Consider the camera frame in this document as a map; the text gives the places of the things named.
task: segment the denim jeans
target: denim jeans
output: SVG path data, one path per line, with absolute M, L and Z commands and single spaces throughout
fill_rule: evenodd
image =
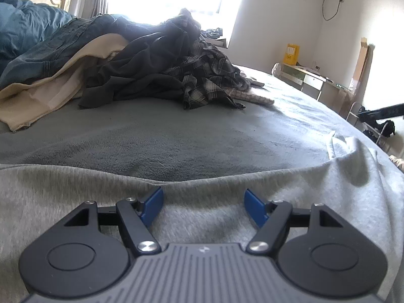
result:
M 109 33 L 115 20 L 108 14 L 71 20 L 48 39 L 9 62 L 0 76 L 0 90 L 11 83 L 31 84 L 53 76 L 88 42 Z

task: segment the gray bed sheet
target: gray bed sheet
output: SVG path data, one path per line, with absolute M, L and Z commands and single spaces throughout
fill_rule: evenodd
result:
M 0 123 L 1 164 L 75 166 L 160 181 L 184 181 L 328 160 L 331 130 L 374 144 L 337 114 L 268 76 L 271 108 L 211 104 L 184 110 L 154 98 L 80 109 L 77 100 L 11 133 Z

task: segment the metal screw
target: metal screw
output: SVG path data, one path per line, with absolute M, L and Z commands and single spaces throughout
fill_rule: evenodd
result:
M 153 252 L 158 248 L 158 246 L 157 243 L 146 240 L 144 242 L 139 243 L 139 245 L 137 245 L 137 248 L 142 252 Z
M 253 252 L 265 252 L 269 248 L 269 245 L 266 242 L 252 242 L 249 248 Z

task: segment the zipper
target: zipper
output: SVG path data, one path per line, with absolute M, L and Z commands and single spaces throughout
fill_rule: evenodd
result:
M 70 97 L 67 98 L 67 100 L 66 100 L 64 103 L 62 103 L 59 107 L 57 107 L 57 108 L 55 108 L 55 109 L 52 109 L 51 111 L 48 111 L 48 112 L 46 112 L 45 114 L 42 114 L 41 116 L 38 116 L 37 118 L 34 118 L 33 120 L 31 120 L 31 121 L 29 121 L 29 122 L 27 122 L 27 123 L 21 124 L 21 125 L 20 125 L 19 127 L 17 127 L 15 130 L 13 130 L 13 133 L 17 132 L 18 130 L 20 130 L 20 129 L 22 129 L 22 128 L 29 128 L 29 127 L 30 127 L 33 123 L 35 123 L 37 120 L 39 120 L 39 119 L 41 119 L 42 117 L 44 117 L 44 116 L 46 116 L 46 115 L 49 115 L 50 113 L 53 113 L 54 111 L 57 111 L 58 109 L 62 108 L 62 107 L 63 107 L 64 105 L 66 105 L 70 100 L 73 99 L 73 97 L 80 91 L 81 87 L 82 87 L 82 85 L 78 86 L 78 87 L 74 90 L 73 94 L 71 94 Z

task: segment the yellow box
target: yellow box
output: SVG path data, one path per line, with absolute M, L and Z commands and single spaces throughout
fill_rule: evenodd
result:
M 288 44 L 286 48 L 285 57 L 283 63 L 295 66 L 297 64 L 297 58 L 299 57 L 300 46 L 296 44 Z

